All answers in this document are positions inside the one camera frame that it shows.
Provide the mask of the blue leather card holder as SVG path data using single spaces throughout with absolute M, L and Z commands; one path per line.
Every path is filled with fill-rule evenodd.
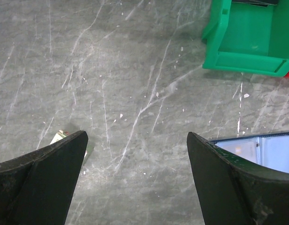
M 277 171 L 289 173 L 289 132 L 264 135 L 251 135 L 238 138 L 212 140 L 213 144 L 220 142 L 255 142 L 259 165 Z

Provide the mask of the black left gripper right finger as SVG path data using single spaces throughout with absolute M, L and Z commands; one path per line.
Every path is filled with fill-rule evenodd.
M 224 150 L 190 132 L 187 149 L 207 225 L 289 225 L 289 173 Z

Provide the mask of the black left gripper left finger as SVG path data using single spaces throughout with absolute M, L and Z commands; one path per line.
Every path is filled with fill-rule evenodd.
M 88 135 L 77 131 L 0 163 L 0 225 L 63 225 L 80 174 Z

